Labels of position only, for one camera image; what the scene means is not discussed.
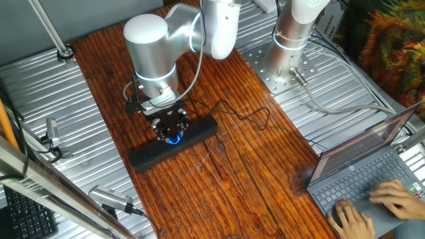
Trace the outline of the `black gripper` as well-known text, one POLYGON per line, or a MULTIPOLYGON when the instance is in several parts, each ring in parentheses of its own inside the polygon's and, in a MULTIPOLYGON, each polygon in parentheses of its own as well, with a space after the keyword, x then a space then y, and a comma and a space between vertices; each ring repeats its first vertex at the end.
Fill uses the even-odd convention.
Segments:
POLYGON ((179 111, 185 103, 178 101, 168 108, 158 111, 158 119, 151 122, 151 128, 156 134, 157 140, 168 142, 169 136, 183 138, 184 131, 189 126, 189 116, 186 111, 179 111))

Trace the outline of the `person's left hand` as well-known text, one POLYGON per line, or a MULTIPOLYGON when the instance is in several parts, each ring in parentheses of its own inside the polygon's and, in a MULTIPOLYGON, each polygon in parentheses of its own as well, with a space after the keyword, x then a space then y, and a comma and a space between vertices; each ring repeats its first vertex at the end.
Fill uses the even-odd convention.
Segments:
POLYGON ((359 214, 357 209, 347 199, 342 199, 334 206, 339 225, 331 213, 327 215, 328 222, 340 239, 375 239, 376 232, 372 219, 359 214))

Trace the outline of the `person's right hand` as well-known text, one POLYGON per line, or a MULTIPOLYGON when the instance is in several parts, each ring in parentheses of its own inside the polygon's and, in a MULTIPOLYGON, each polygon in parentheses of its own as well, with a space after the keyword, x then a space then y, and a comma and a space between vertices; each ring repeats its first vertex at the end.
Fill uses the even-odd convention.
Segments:
POLYGON ((399 219, 424 221, 424 202, 405 189, 398 179, 381 183, 369 195, 371 202, 385 205, 399 219))

